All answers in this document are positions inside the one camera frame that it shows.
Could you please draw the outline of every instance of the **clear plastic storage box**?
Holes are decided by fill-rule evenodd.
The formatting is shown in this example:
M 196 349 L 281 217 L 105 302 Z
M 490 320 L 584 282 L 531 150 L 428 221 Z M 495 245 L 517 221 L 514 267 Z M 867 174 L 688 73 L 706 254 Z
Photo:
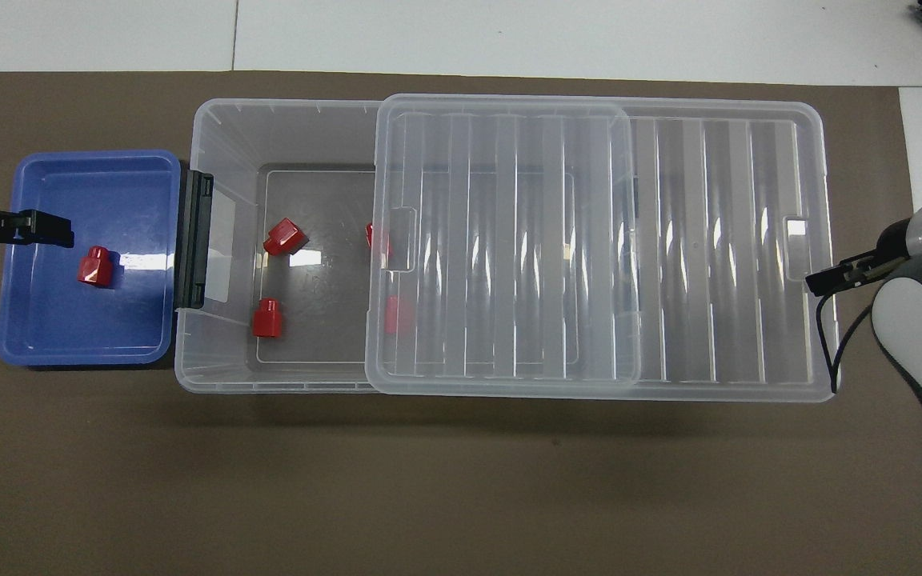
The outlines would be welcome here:
M 824 142 L 802 103 L 220 99 L 190 164 L 214 190 L 205 303 L 178 310 L 188 390 L 830 396 L 804 288 L 831 265 Z M 271 258 L 284 216 L 310 241 Z M 260 298 L 282 338 L 251 336 Z

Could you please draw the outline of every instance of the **plastic container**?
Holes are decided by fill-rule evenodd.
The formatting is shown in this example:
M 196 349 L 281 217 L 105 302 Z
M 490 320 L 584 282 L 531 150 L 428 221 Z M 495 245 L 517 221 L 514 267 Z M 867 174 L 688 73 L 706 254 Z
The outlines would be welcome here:
M 804 289 L 831 263 L 824 142 L 801 103 L 212 101 L 191 168 L 215 190 L 205 305 L 178 314 L 188 390 L 830 397 Z M 281 218 L 303 259 L 261 250 Z M 260 298 L 283 338 L 251 337 Z
M 379 102 L 219 99 L 194 116 L 190 168 L 214 178 L 205 302 L 177 314 L 177 379 L 193 391 L 373 391 L 365 321 Z M 293 220 L 308 242 L 263 250 Z M 257 338 L 261 298 L 283 335 Z
M 180 164 L 165 150 L 33 154 L 12 210 L 70 219 L 74 248 L 8 246 L 0 357 L 22 366 L 147 364 L 169 350 Z M 109 286 L 78 282 L 81 259 L 109 248 Z

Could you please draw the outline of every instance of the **white table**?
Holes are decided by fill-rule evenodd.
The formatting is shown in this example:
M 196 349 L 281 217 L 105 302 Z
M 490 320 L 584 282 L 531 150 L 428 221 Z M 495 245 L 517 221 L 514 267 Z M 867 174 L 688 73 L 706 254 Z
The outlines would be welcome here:
M 0 2 L 0 70 L 333 70 L 901 86 L 922 203 L 922 25 L 907 0 Z M 878 230 L 871 230 L 871 238 Z

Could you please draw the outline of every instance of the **blue plastic tray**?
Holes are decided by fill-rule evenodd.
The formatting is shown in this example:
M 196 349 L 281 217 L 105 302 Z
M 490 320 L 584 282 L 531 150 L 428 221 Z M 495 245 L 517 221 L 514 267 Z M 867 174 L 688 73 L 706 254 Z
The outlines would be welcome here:
M 22 366 L 147 364 L 169 349 L 180 164 L 165 150 L 33 154 L 16 168 L 12 210 L 69 218 L 72 249 L 6 248 L 0 357 Z M 93 245 L 113 282 L 77 281 Z

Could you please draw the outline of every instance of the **red block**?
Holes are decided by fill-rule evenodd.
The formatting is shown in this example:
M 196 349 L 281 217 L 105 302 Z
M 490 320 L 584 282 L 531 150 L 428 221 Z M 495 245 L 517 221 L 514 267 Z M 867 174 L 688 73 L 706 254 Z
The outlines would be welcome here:
M 283 315 L 279 313 L 279 300 L 263 298 L 251 322 L 251 333 L 259 338 L 279 338 L 283 332 Z
M 284 218 L 272 226 L 268 240 L 263 242 L 263 248 L 266 248 L 266 252 L 278 256 L 285 252 L 295 252 L 307 241 L 308 237 L 304 236 L 301 229 L 290 222 L 290 219 Z
M 372 249 L 372 222 L 369 222 L 365 225 L 365 239 L 369 241 L 369 249 Z M 394 255 L 394 249 L 391 248 L 391 240 L 387 238 L 387 258 L 391 258 Z
M 396 334 L 410 332 L 415 325 L 415 309 L 407 300 L 399 296 L 387 296 L 387 307 L 383 309 L 383 332 Z
M 77 280 L 99 288 L 107 288 L 113 282 L 113 262 L 109 259 L 109 250 L 102 246 L 91 246 L 87 256 L 80 259 Z

